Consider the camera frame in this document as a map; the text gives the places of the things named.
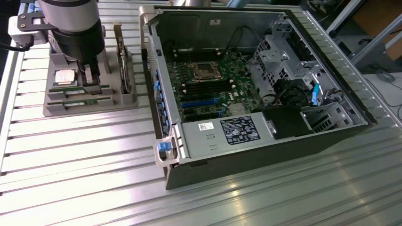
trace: green circuit board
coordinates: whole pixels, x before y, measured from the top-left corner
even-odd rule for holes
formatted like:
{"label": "green circuit board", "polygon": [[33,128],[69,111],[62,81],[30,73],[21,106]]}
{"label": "green circuit board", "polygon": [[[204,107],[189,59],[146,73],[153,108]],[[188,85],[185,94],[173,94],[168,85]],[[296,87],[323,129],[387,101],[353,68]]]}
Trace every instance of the green circuit board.
{"label": "green circuit board", "polygon": [[209,95],[212,95],[212,98],[215,99],[215,103],[212,105],[181,108],[181,98],[188,96],[188,94],[183,93],[183,90],[185,89],[183,88],[183,84],[196,83],[193,81],[195,74],[191,66],[193,64],[203,63],[211,63],[211,61],[191,63],[179,63],[171,61],[166,63],[169,80],[173,88],[181,121],[195,121],[189,118],[197,118],[197,116],[211,113],[217,113],[217,117],[232,116],[229,105],[236,103],[241,103],[244,112],[249,113],[251,110],[257,107],[260,98],[252,80],[245,74],[247,67],[244,61],[240,58],[240,54],[237,52],[229,51],[221,57],[221,59],[213,61],[212,63],[217,67],[221,77],[220,80],[232,80],[229,86],[235,85],[235,88],[231,88],[228,91],[209,93]]}

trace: blue pcie slot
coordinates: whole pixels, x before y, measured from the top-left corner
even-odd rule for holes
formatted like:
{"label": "blue pcie slot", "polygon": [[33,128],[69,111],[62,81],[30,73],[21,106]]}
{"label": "blue pcie slot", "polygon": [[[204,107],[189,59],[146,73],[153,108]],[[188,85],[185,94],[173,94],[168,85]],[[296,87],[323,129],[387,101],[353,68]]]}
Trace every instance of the blue pcie slot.
{"label": "blue pcie slot", "polygon": [[217,104],[219,98],[181,103],[181,108],[199,107]]}

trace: metal bracket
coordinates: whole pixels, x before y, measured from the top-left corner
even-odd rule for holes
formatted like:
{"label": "metal bracket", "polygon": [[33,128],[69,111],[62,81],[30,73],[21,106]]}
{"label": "metal bracket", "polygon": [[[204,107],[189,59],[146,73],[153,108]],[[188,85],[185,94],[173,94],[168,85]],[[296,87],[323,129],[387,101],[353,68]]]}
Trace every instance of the metal bracket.
{"label": "metal bracket", "polygon": [[42,12],[21,13],[17,21],[18,30],[21,32],[57,30],[53,25],[45,24],[42,19]]}
{"label": "metal bracket", "polygon": [[137,8],[138,14],[138,37],[140,37],[140,48],[145,48],[145,37],[144,37],[144,25],[150,21],[153,17],[156,17],[157,12],[153,6],[140,6]]}
{"label": "metal bracket", "polygon": [[341,128],[352,123],[351,118],[337,102],[320,107],[301,107],[301,112],[315,132],[325,131],[333,125]]}

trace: motherboard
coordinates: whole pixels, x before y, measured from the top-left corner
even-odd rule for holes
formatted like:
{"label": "motherboard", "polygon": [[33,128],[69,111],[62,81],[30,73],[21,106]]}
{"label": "motherboard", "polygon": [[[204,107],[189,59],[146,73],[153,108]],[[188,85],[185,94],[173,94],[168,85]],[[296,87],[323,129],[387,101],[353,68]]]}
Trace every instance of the motherboard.
{"label": "motherboard", "polygon": [[191,61],[188,56],[166,66],[183,122],[247,114],[260,104],[239,52],[227,51],[213,61]]}

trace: blue clip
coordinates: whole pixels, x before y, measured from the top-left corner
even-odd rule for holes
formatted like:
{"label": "blue clip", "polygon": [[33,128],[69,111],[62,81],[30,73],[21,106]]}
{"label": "blue clip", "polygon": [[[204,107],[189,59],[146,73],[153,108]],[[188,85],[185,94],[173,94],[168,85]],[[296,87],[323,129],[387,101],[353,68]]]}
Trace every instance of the blue clip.
{"label": "blue clip", "polygon": [[158,143],[157,144],[157,151],[158,152],[166,152],[171,150],[171,143],[165,142],[165,143]]}
{"label": "blue clip", "polygon": [[34,12],[34,4],[29,3],[29,5],[28,5],[28,13],[32,13],[32,12]]}
{"label": "blue clip", "polygon": [[315,84],[313,90],[312,90],[311,102],[313,105],[317,105],[317,101],[316,101],[317,93],[319,93],[319,83]]}
{"label": "blue clip", "polygon": [[153,90],[160,90],[160,85],[158,85],[158,80],[156,80],[154,85],[153,85]]}

